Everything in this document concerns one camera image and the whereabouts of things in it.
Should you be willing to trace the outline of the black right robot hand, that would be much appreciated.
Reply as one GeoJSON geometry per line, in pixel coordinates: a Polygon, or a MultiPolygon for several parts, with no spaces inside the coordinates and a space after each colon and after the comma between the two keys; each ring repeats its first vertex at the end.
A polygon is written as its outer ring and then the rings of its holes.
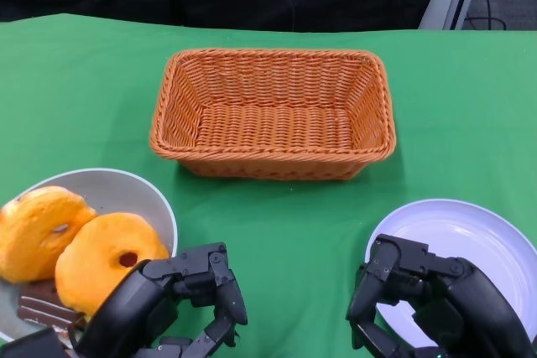
{"type": "Polygon", "coordinates": [[[357,270],[347,309],[352,347],[375,357],[534,357],[536,349],[508,300],[462,257],[439,257],[417,241],[381,234],[357,270]],[[375,324],[377,304],[408,302],[435,342],[406,347],[375,324]]]}

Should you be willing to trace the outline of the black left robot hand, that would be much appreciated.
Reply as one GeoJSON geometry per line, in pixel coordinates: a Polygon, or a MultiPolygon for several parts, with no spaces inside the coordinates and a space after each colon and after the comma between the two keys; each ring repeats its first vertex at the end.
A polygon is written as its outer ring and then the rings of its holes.
{"type": "Polygon", "coordinates": [[[74,351],[79,357],[208,357],[221,345],[235,346],[236,327],[247,322],[226,245],[206,244],[137,264],[92,316],[74,351]],[[214,319],[193,340],[165,337],[185,300],[211,306],[214,319]]]}

